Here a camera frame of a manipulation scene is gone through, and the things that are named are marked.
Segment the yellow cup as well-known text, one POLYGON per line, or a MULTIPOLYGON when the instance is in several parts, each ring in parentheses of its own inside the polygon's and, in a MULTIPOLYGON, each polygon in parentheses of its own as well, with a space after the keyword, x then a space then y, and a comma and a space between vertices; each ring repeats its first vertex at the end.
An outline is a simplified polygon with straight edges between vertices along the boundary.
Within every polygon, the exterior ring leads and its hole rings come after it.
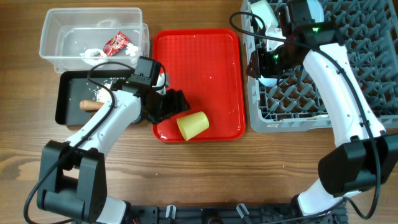
POLYGON ((188 141, 207 130, 210 124, 206 114, 200 111, 178 118, 177 126, 184 140, 188 141))

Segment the white rice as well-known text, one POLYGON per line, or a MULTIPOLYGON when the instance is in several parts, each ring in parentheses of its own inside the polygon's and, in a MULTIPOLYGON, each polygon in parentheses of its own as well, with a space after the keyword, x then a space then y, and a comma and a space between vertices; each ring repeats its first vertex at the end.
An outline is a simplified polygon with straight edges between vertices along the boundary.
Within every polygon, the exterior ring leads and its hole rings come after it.
POLYGON ((108 91, 98 85, 89 88, 89 91, 94 94, 93 100, 100 103, 105 103, 111 98, 108 91))

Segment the green bowl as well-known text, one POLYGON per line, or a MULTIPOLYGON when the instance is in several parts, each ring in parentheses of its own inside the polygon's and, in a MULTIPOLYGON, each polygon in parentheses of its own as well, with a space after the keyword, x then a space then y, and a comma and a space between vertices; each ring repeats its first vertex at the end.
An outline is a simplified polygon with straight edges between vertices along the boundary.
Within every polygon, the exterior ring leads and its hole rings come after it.
POLYGON ((256 18, 256 21, 259 25, 260 29, 263 29, 264 27, 269 28, 270 26, 272 27, 278 27, 279 23, 278 20, 274 14, 274 11, 272 10, 271 6, 266 0, 260 0, 256 1, 254 3, 251 3, 250 5, 251 12, 259 17, 256 18))

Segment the small white tissue piece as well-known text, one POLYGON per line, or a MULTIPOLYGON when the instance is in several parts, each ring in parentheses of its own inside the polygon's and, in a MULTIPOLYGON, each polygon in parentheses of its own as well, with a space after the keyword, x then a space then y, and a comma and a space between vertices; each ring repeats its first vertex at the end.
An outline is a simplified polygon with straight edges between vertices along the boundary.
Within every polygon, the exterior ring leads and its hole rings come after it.
POLYGON ((137 55, 139 48, 132 43, 127 43, 125 54, 130 57, 135 57, 137 55))

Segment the orange carrot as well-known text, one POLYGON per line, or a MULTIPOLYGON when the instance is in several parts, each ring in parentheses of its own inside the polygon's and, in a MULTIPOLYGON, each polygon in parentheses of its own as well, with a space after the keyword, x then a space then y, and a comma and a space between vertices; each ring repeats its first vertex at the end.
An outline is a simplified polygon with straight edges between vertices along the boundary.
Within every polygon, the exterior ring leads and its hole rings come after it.
POLYGON ((101 109, 101 107, 103 105, 104 105, 104 103, 99 102, 99 101, 81 100, 79 107, 81 110, 84 110, 84 111, 98 111, 101 109))

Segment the light blue plate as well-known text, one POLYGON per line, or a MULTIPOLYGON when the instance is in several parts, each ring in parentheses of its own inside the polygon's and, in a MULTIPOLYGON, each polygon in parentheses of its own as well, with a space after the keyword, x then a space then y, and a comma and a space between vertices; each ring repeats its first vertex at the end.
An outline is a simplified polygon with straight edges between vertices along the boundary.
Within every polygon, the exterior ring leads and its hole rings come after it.
POLYGON ((321 23, 325 20, 322 5, 318 0, 307 0, 308 9, 310 11, 311 18, 315 23, 321 23))

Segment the red snack wrapper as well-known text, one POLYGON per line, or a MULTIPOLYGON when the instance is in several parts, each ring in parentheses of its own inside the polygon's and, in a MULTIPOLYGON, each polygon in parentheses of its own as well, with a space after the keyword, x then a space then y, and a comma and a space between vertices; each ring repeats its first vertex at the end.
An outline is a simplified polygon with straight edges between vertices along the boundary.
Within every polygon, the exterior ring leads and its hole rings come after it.
POLYGON ((106 54, 107 57, 113 56, 121 49, 125 48, 129 42, 129 38, 121 31, 118 31, 112 39, 105 43, 105 46, 103 47, 103 52, 106 54))

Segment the light blue bowl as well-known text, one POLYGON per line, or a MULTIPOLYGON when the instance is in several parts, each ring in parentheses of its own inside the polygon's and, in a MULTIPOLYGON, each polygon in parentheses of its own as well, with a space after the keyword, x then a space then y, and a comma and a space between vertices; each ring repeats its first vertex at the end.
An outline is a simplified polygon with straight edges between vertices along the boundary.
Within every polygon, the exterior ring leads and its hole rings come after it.
POLYGON ((259 83, 261 83, 262 85, 264 85, 266 87, 273 87, 273 86, 277 85, 278 79, 261 77, 258 79, 258 81, 259 81, 259 83))

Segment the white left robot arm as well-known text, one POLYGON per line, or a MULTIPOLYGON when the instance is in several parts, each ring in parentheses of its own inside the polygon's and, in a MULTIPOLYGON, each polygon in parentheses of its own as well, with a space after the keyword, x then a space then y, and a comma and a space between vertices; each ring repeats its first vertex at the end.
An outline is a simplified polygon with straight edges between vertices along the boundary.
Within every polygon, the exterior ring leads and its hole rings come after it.
POLYGON ((138 119, 159 124, 190 109, 183 91, 168 89, 167 72, 158 61, 139 57, 130 76, 111 87, 92 79, 109 99, 95 115, 64 142, 49 141, 42 150, 39 179, 24 205, 29 218, 33 198, 37 207, 64 216, 65 222, 132 223, 131 204, 108 195, 105 159, 124 130, 138 119))

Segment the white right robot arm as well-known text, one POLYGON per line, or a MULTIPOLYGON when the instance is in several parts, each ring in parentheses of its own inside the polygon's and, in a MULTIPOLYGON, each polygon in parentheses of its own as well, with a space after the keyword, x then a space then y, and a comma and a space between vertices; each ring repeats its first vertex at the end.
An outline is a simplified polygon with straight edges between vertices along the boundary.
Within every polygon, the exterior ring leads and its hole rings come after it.
POLYGON ((304 69, 330 118, 335 150, 318 163, 318 179, 295 197, 298 213, 320 215, 352 196, 379 195, 397 163, 397 136, 387 134, 354 77, 343 35, 325 20, 318 1, 289 1, 277 12, 268 2, 251 3, 245 33, 253 37, 248 75, 277 86, 294 67, 304 69))

